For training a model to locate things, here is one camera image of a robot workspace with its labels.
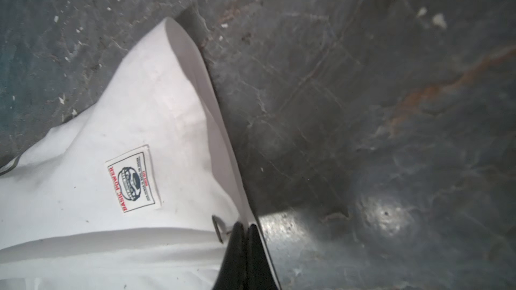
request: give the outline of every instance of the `logo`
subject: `logo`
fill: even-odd
[[[111,159],[106,166],[117,202],[124,213],[161,207],[148,145]]]
[[[140,177],[132,167],[124,167],[118,173],[118,181],[122,183],[122,196],[126,200],[135,201],[141,195]]]

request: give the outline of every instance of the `dirty surface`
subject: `dirty surface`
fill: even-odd
[[[516,286],[516,0],[0,10],[0,164],[95,103],[172,16],[203,53],[284,289]]]

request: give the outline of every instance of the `scratch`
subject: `scratch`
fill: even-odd
[[[299,127],[296,127],[297,131],[299,131],[299,134],[301,135],[301,138],[303,138],[308,143],[313,143],[313,141],[309,140],[306,135],[301,131]]]
[[[355,243],[358,243],[357,231],[355,231],[355,227],[354,226],[352,226],[352,234],[353,234],[353,241]]]
[[[454,192],[456,191],[462,191],[462,190],[465,190],[467,188],[467,185],[464,184],[463,186],[461,187],[457,187],[456,185],[452,185],[448,188],[442,188],[438,191],[435,192],[435,194],[433,194],[430,199],[429,199],[429,202],[430,202],[430,205],[432,206],[433,205],[433,202],[435,201],[435,199],[437,198],[440,198],[440,197],[443,197],[445,195],[449,195],[449,194],[453,194]]]
[[[283,16],[291,16],[291,17],[305,17],[313,21],[329,21],[330,16],[328,15],[313,15],[311,13],[300,13],[300,12],[284,12]]]
[[[364,287],[366,287],[365,282],[364,282],[364,279],[362,279],[362,274],[360,273],[360,271],[357,271],[357,275],[358,275],[358,279],[360,280],[360,282],[362,283],[362,285],[363,285]]]
[[[223,49],[223,47],[218,43],[218,42],[215,42],[215,44]],[[275,80],[278,80],[280,81],[281,83],[283,84],[287,84],[287,82],[283,79],[284,76],[281,76],[282,73],[274,66],[268,64],[268,65],[265,65],[263,64],[258,58],[256,58],[254,55],[252,54],[248,54],[248,53],[244,53],[242,52],[240,49],[236,48],[234,45],[232,45],[229,41],[226,42],[226,44],[231,47],[232,49],[234,49],[235,51],[239,52],[239,54],[243,54],[249,58],[251,58],[253,61],[255,61],[258,65],[260,65],[268,74],[272,75],[274,77]]]
[[[135,21],[133,21],[133,22],[129,23],[129,26],[134,27],[134,26],[135,26],[135,24],[140,24],[140,23],[142,23],[142,22],[144,22],[144,21],[147,21],[148,19],[149,19],[149,17],[147,17],[147,16],[143,16],[142,18],[140,18],[140,19],[138,19],[138,20],[135,20]]]
[[[346,55],[348,55],[357,65],[362,66],[362,63],[349,52],[348,48],[346,48],[346,46],[343,43],[341,43],[341,48],[344,50]]]
[[[329,190],[331,190],[331,192],[333,193],[333,195],[335,196],[335,198],[339,201],[339,203],[341,204],[345,204],[344,201],[342,200],[342,198],[339,196],[339,194],[337,194],[337,191],[335,191],[335,189],[333,188],[333,186],[331,185],[330,181],[324,176],[322,175],[316,168],[315,166],[313,166],[312,164],[310,164],[309,162],[309,165],[310,167],[312,168],[313,171],[315,171],[315,173],[317,173],[319,176],[321,176],[322,180],[325,181],[326,183],[326,186],[328,187]]]
[[[318,202],[321,202],[321,200],[319,199],[319,196],[317,195],[317,193],[315,192],[312,184],[310,182],[307,183],[308,185],[308,188],[310,189],[310,191],[312,192],[312,194],[314,195],[315,199],[318,201]]]
[[[108,38],[109,38],[109,39],[111,40],[111,42],[113,42],[113,44],[114,44],[116,47],[118,47],[120,50],[123,50],[123,51],[126,51],[126,52],[128,52],[128,51],[129,51],[129,49],[127,49],[127,48],[124,48],[124,47],[120,46],[120,45],[119,45],[119,43],[118,43],[116,40],[114,40],[114,38],[113,38],[113,37],[108,37]]]
[[[11,141],[11,145],[13,147],[13,151],[15,153],[18,153],[19,149],[18,149],[18,145],[16,144],[16,141],[15,139],[12,138],[12,135],[9,135],[9,140]]]
[[[471,216],[469,216],[466,212],[462,212],[462,215],[464,217],[466,217],[468,220],[470,220],[471,222],[473,222],[474,224],[480,226],[481,228],[485,229],[486,231],[488,231],[489,233],[499,237],[499,238],[503,238],[502,235],[499,235],[497,233],[495,233],[494,231],[492,231],[491,229],[487,228],[487,226],[485,226],[484,224],[482,224],[481,222],[479,222],[476,218],[473,218]]]
[[[170,8],[176,8],[176,6],[177,6],[175,3],[169,3],[169,2],[157,2],[156,4],[159,5],[160,7],[170,7]]]
[[[242,84],[244,84],[245,86],[251,88],[252,90],[255,91],[256,93],[256,100],[258,101],[258,105],[260,106],[260,109],[261,109],[261,112],[262,113],[267,113],[267,109],[265,108],[265,103],[263,102],[263,100],[261,99],[261,94],[262,94],[262,91],[259,90],[258,88],[250,85],[249,83],[247,83],[246,81],[242,80],[240,77],[238,78],[238,81]]]
[[[280,169],[278,169],[278,167],[275,166],[275,164],[270,161],[260,150],[257,150],[259,154],[261,154],[261,156],[276,170],[278,171],[282,176],[288,178],[288,180],[292,180],[292,177],[290,177],[289,175],[287,175],[286,173],[283,173]]]
[[[52,2],[52,6],[54,7],[54,9],[56,10],[56,14],[59,14],[59,10],[57,9],[57,6],[54,2],[54,0],[50,0],[50,2]]]
[[[283,111],[283,109],[288,106],[288,104],[294,100],[294,98],[301,92],[302,88],[305,86],[305,84],[307,82],[309,82],[310,80],[313,79],[313,77],[316,76],[316,72],[319,70],[319,67],[321,66],[321,64],[326,60],[326,58],[330,55],[330,53],[332,52],[332,50],[339,44],[341,44],[341,41],[344,39],[344,35],[345,33],[347,32],[347,29],[351,26],[351,24],[354,22],[355,18],[357,17],[358,15],[358,12],[360,11],[360,9],[362,8],[362,3],[364,2],[364,0],[358,0],[357,1],[357,6],[355,8],[355,10],[353,11],[353,14],[350,16],[348,22],[344,25],[343,27],[343,30],[342,30],[342,34],[340,35],[340,37],[338,37],[337,41],[335,41],[332,46],[328,47],[326,49],[326,51],[324,52],[323,56],[319,59],[319,61],[315,64],[315,67],[313,67],[313,69],[305,76],[303,77],[298,85],[293,89],[292,93],[285,99],[285,101],[283,102],[283,104],[281,104],[281,106],[278,108],[278,110],[276,112],[274,112],[274,114],[271,114],[271,116],[274,116],[275,114],[278,114],[280,112]]]

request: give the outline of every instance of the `gray metal floor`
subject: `gray metal floor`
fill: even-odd
[[[95,103],[171,16],[203,53],[285,290],[516,287],[516,0],[0,11],[0,164]]]

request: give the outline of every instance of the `dark metal surface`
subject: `dark metal surface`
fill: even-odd
[[[0,11],[2,163],[92,105],[135,42],[177,17],[209,68],[284,289],[516,286],[516,0]]]

